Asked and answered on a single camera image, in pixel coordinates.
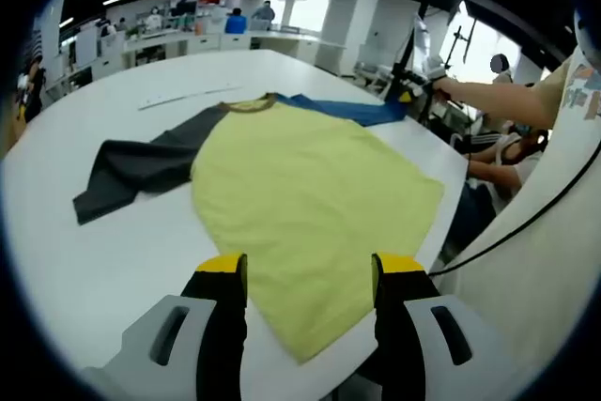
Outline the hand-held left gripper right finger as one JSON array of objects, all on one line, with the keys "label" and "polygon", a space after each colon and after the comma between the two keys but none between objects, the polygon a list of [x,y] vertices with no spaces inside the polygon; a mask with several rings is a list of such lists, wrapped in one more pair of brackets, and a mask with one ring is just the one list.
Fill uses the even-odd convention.
[{"label": "hand-held left gripper right finger", "polygon": [[372,286],[383,399],[502,397],[516,364],[501,337],[417,261],[373,254]]}]

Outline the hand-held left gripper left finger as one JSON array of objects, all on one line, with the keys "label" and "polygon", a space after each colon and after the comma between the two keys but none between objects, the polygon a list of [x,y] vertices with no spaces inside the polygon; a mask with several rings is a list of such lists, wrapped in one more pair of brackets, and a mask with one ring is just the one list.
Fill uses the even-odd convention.
[{"label": "hand-held left gripper left finger", "polygon": [[117,354],[83,371],[105,400],[239,400],[247,337],[247,256],[200,264],[122,333]]}]

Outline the person's right hand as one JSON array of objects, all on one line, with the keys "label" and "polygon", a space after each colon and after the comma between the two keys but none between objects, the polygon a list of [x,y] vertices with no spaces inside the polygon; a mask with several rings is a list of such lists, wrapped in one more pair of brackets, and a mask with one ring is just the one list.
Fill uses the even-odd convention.
[{"label": "person's right hand", "polygon": [[459,82],[450,77],[442,77],[433,83],[435,94],[442,100],[452,100]]}]

